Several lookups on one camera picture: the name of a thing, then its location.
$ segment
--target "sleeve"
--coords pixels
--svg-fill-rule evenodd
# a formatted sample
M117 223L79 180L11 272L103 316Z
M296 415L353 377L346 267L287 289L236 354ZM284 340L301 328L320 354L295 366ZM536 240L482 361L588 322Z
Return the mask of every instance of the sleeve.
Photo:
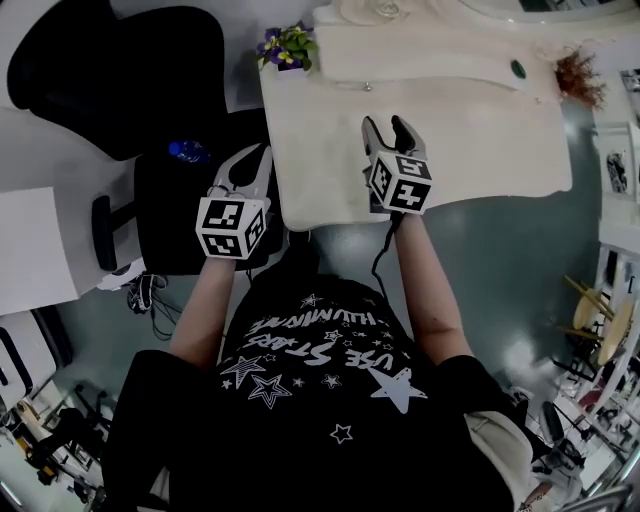
M439 398L464 415L471 442L509 488L514 506L526 498L533 451L515 409L482 364L458 356L436 367Z
M147 497L178 448L175 432L181 415L174 414L175 409L197 406L204 381L196 367L165 352L135 356L101 460L112 510L136 511Z

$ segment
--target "black cable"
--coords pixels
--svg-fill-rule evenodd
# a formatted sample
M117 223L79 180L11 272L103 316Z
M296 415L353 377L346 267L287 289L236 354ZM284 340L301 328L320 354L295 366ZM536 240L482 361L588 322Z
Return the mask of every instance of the black cable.
M387 301L387 303L389 303L389 297L387 297L387 291L384 289L384 283L382 282L382 278L376 272L376 269L378 268L378 263L380 262L382 257L389 250L389 246L391 245L391 238L393 237L394 233L398 231L398 228L400 227L400 223L402 222L402 219L404 219L404 213L396 212L396 211L391 212L391 226L389 227L389 231L387 231L387 236L384 240L384 246L376 256L376 259L373 260L373 267L371 267L371 274L378 281L378 285L380 286L380 291L382 292L382 296L384 297L384 300Z

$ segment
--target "flower pot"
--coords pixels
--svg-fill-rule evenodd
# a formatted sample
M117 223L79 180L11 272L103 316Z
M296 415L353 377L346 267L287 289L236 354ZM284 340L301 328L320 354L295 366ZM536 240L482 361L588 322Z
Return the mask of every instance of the flower pot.
M284 64L278 65L278 71L276 72L276 76L280 80L289 80L292 78L304 78L309 75L311 70L305 71L303 68L294 68L289 69Z

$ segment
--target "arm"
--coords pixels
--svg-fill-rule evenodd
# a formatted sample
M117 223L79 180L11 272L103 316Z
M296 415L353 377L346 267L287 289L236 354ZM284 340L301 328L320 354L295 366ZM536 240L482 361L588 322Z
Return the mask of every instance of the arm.
M201 369L216 364L233 286L235 260L207 258L169 351Z
M456 298L418 215L405 215L396 232L400 272L416 343L440 364L473 355L462 330Z

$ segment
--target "star print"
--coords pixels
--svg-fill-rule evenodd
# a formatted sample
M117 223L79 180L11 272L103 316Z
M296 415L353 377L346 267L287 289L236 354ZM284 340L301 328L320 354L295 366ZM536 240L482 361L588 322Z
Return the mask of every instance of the star print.
M336 386L342 386L338 381L338 377L338 375L325 375L322 384L326 384L330 389L333 389Z
M338 444L342 444L344 441L353 441L353 437L351 437L351 425L342 427L336 423L336 429L329 435L338 441Z
M227 368L225 371L220 372L220 375L224 375L227 373L235 373L236 374L236 389L240 389L240 385L242 381L247 376L247 374L251 372L264 372L266 371L262 366L258 366L256 361L260 359L262 356L254 357L253 359L245 359L240 356L238 362Z
M282 375L273 377L272 379L265 380L258 375L252 375L253 382L257 384L257 387L251 392L248 400L254 398L262 398L264 403L267 404L269 409L273 409L273 404L276 403L276 398L279 396L291 396L291 393L284 389L280 385L280 379Z
M389 377L375 368L369 368L369 373L382 386L371 395L371 398L390 398L401 414L407 414L410 397L427 398L427 395L422 391L411 387L409 382L409 379L411 379L410 368L400 370L395 377Z
M316 302L318 302L319 300L322 299L316 297L315 294L312 293L306 299L302 299L302 306L300 306L300 309L304 308L305 306L315 306Z
M331 331L331 332L324 333L325 340L337 341L338 338L342 338L342 334L340 334L338 331Z

